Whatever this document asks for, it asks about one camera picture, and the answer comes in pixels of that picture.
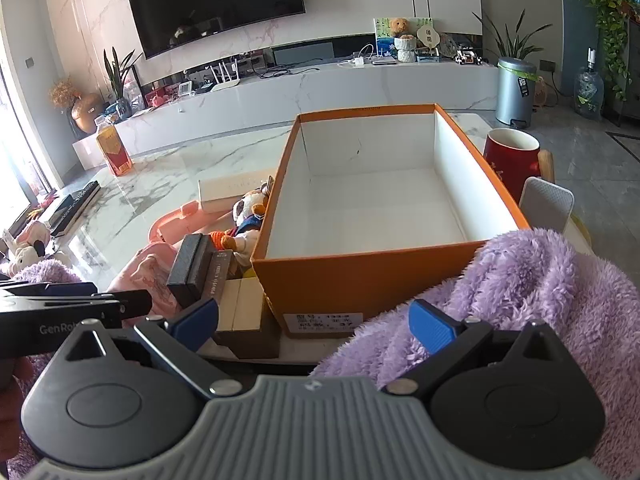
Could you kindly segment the person left hand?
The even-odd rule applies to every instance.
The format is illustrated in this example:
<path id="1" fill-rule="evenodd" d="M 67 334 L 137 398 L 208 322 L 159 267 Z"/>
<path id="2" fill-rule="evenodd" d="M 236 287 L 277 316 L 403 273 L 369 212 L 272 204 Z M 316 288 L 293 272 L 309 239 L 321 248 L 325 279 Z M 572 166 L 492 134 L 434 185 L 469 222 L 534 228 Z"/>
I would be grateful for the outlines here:
<path id="1" fill-rule="evenodd" d="M 20 447 L 20 417 L 23 395 L 18 382 L 20 380 L 22 382 L 28 382 L 32 379 L 32 374 L 34 374 L 34 369 L 29 359 L 18 359 L 13 367 L 6 388 L 1 391 L 0 460 L 2 460 L 2 462 L 13 458 Z"/>

